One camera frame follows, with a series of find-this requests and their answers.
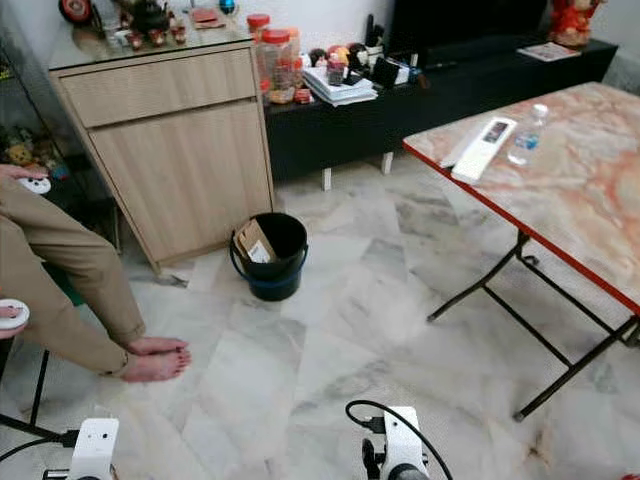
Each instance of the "red table edge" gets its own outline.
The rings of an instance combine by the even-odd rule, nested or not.
[[[640,305],[638,305],[636,302],[631,300],[625,294],[620,292],[617,288],[612,286],[609,282],[604,280],[598,274],[596,274],[592,270],[590,270],[587,267],[585,267],[584,265],[582,265],[579,261],[577,261],[571,255],[569,255],[567,252],[565,252],[561,248],[557,247],[555,244],[553,244],[552,242],[547,240],[545,237],[543,237],[542,235],[540,235],[536,231],[534,231],[531,228],[529,228],[527,225],[525,225],[524,223],[519,221],[517,218],[515,218],[513,215],[511,215],[509,212],[507,212],[506,210],[500,208],[498,205],[493,203],[487,197],[481,195],[471,185],[469,185],[467,183],[464,183],[464,182],[460,182],[460,181],[454,179],[451,176],[451,173],[448,170],[442,168],[438,163],[434,162],[429,157],[427,157],[423,153],[421,153],[418,150],[416,150],[415,148],[413,148],[411,145],[409,145],[407,143],[406,140],[402,141],[402,146],[404,147],[405,150],[407,150],[408,152],[410,152],[413,155],[415,155],[416,157],[418,157],[420,160],[422,160],[422,162],[426,163],[428,166],[430,166],[431,168],[436,170],[438,173],[440,173],[445,178],[451,180],[451,182],[455,183],[458,187],[462,188],[465,192],[467,192],[468,194],[470,194],[473,197],[475,197],[478,201],[484,203],[487,207],[489,207],[491,210],[493,210],[498,215],[503,217],[505,220],[507,220],[508,222],[510,222],[513,225],[515,225],[517,228],[522,230],[524,233],[529,235],[531,238],[536,240],[541,245],[544,245],[548,250],[550,250],[555,255],[557,255],[559,258],[561,258],[566,264],[570,265],[575,270],[577,270],[579,273],[581,273],[582,275],[587,277],[589,280],[591,280],[593,283],[595,283],[598,287],[603,289],[605,292],[607,292],[613,298],[618,300],[620,303],[622,303],[625,307],[630,309],[632,312],[634,312],[636,314],[640,314]]]

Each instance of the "television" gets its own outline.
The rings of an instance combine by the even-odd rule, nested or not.
[[[544,41],[549,0],[395,0],[387,53],[420,64],[490,55]]]

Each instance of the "marble table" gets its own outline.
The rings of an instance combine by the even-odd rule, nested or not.
[[[471,186],[442,167],[445,157],[469,131],[500,115],[523,120],[535,103],[550,109],[549,125],[531,162],[517,166],[507,159],[507,141]],[[480,281],[429,317],[430,321],[470,293],[482,288],[568,371],[527,407],[518,421],[561,388],[617,341],[637,346],[640,333],[640,98],[598,83],[566,90],[466,118],[404,140],[404,147],[431,168],[487,205],[518,230],[515,247]],[[632,312],[614,329],[555,284],[523,254],[533,239],[589,278]],[[576,363],[570,362],[487,283],[511,260],[551,285],[607,333],[607,338]],[[635,330],[624,339],[631,330]]]

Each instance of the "beige trousers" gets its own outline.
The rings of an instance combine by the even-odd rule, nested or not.
[[[108,336],[79,318],[38,257],[67,272]],[[145,329],[113,246],[6,178],[0,179],[0,297],[28,305],[27,340],[100,374],[122,375],[129,355],[121,345]]]

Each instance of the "bucket handle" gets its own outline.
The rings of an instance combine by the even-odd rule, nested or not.
[[[307,254],[309,253],[309,245],[304,246],[304,256],[302,257],[300,266],[298,266],[298,268],[296,268],[296,270],[293,273],[291,273],[291,275],[289,275],[284,280],[280,280],[279,282],[265,282],[263,280],[256,280],[255,278],[249,277],[238,266],[235,253],[236,252],[233,248],[233,237],[232,237],[232,240],[229,243],[229,257],[231,257],[231,263],[233,264],[233,267],[236,269],[236,272],[238,272],[238,274],[242,278],[244,278],[247,282],[249,282],[251,285],[255,285],[258,288],[278,288],[283,285],[286,285],[287,283],[290,283],[300,273],[300,271],[302,270],[302,267],[304,267],[304,264],[307,261]]]

